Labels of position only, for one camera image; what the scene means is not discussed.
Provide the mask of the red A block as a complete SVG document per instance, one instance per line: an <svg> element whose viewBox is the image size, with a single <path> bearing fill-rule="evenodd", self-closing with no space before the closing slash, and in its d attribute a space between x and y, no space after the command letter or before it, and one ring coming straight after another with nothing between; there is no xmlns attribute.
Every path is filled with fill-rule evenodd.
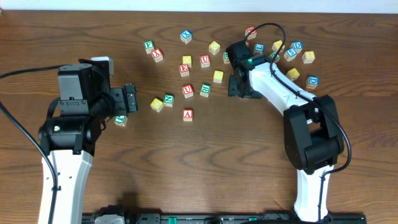
<svg viewBox="0 0 398 224"><path fill-rule="evenodd" d="M193 121L193 110L184 109L183 110L183 120L184 121Z"/></svg>

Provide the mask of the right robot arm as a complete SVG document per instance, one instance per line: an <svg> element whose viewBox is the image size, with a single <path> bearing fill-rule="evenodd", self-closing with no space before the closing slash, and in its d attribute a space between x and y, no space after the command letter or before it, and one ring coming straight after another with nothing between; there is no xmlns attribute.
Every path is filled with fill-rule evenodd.
<svg viewBox="0 0 398 224"><path fill-rule="evenodd" d="M233 68L228 95L265 97L283 116L285 151L298 175L295 213L305 222L324 219L330 174L344 151L335 102L298 87L265 55L252 54L243 40L227 47L226 54Z"/></svg>

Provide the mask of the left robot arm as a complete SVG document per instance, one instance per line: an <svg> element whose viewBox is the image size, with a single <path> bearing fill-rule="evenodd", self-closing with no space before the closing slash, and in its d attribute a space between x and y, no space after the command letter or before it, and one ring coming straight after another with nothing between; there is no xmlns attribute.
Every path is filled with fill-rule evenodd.
<svg viewBox="0 0 398 224"><path fill-rule="evenodd" d="M81 223L86 181L106 120L137 112L135 86L111 88L113 75L110 57L59 68L60 96L39 129L45 154L39 223Z"/></svg>

